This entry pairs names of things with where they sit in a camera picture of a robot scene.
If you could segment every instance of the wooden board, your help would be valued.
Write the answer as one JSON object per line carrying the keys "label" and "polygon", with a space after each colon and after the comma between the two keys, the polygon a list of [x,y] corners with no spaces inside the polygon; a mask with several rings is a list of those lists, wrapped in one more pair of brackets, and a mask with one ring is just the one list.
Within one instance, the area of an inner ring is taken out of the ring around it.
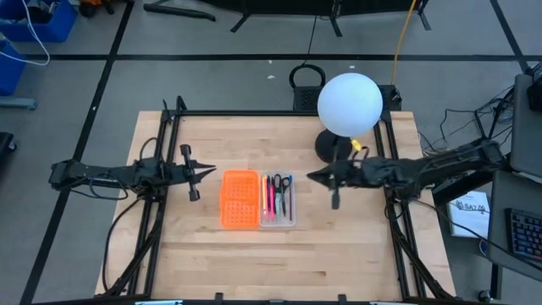
{"label": "wooden board", "polygon": [[[143,142],[158,133],[159,112],[141,112],[128,164]],[[412,113],[393,113],[402,158],[422,156]],[[169,188],[153,298],[400,300],[390,229],[382,190],[342,189],[339,210],[325,187],[306,174],[321,169],[313,151],[323,129],[317,117],[184,117],[177,145],[190,144],[192,158],[217,171],[198,186],[201,200],[188,200],[188,186]],[[376,154],[373,132],[358,140]],[[150,156],[154,144],[145,155]],[[175,150],[175,162],[182,162]],[[297,225],[277,230],[225,230],[219,190],[226,169],[288,169],[294,174]],[[425,202],[433,202],[430,192]],[[118,214],[130,200],[119,202]],[[119,221],[109,248],[111,285],[134,254],[142,204]],[[433,210],[411,205],[420,258],[454,294],[450,267]],[[141,274],[146,273],[147,262]],[[415,295],[408,266],[411,294]],[[142,291],[143,276],[138,291]],[[97,292],[102,291],[98,281]]]}

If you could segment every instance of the scissors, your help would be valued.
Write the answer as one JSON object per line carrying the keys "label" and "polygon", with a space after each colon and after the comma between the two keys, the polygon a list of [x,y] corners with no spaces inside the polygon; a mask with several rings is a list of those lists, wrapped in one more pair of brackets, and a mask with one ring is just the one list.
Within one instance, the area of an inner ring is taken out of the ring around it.
{"label": "scissors", "polygon": [[273,188],[275,193],[275,206],[280,207],[278,201],[282,203],[282,214],[286,217],[286,200],[285,200],[285,191],[290,186],[290,177],[282,178],[279,174],[276,174],[273,177]]}

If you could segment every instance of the black scissors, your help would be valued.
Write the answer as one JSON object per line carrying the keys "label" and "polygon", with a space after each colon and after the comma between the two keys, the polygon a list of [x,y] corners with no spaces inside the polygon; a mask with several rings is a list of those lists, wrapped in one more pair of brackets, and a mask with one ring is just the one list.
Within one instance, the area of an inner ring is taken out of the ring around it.
{"label": "black scissors", "polygon": [[[282,214],[286,217],[286,200],[285,200],[285,191],[290,186],[290,177],[282,178],[279,174],[276,174],[273,177],[273,187],[274,193],[276,196],[280,194],[280,199],[282,199]],[[275,214],[277,214],[276,206],[273,207]]]}

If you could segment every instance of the white paper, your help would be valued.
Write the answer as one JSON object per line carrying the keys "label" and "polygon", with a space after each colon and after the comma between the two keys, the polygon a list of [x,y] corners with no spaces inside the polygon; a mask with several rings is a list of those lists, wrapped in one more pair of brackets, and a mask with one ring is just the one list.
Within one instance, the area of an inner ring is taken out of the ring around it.
{"label": "white paper", "polygon": [[[484,192],[470,191],[448,203],[450,220],[467,227],[484,238],[488,237],[489,203]],[[457,237],[477,238],[471,232],[450,224],[451,235]]]}

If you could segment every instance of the keyboard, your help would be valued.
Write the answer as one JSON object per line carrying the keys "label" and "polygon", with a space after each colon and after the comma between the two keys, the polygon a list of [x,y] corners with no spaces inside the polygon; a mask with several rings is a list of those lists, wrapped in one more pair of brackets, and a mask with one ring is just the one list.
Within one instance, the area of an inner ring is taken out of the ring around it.
{"label": "keyboard", "polygon": [[542,261],[542,216],[515,208],[507,208],[505,214],[509,250]]}

